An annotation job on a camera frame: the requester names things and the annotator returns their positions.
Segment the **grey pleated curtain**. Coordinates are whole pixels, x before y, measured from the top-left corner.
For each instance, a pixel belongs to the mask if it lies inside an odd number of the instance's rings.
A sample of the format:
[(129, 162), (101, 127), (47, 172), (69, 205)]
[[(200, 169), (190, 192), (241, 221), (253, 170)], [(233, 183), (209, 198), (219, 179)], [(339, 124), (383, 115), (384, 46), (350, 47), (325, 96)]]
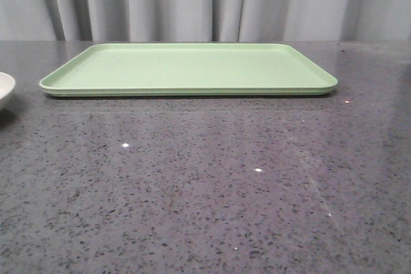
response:
[(409, 40), (410, 0), (1, 0), (2, 40)]

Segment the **light green plastic tray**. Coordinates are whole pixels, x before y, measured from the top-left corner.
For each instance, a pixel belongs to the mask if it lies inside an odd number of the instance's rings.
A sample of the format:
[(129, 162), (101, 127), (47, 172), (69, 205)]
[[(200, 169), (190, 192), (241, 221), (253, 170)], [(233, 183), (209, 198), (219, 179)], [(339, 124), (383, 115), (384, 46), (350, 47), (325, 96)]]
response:
[(98, 44), (41, 79), (52, 96), (323, 95), (338, 81), (286, 44)]

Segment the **cream round plate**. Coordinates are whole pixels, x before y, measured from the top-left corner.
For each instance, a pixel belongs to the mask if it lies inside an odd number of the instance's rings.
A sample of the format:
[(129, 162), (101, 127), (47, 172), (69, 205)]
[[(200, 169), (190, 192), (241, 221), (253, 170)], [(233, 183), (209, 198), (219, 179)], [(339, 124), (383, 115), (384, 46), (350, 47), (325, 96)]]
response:
[(5, 109), (8, 102), (10, 101), (16, 81), (14, 77), (9, 74), (0, 72), (0, 111)]

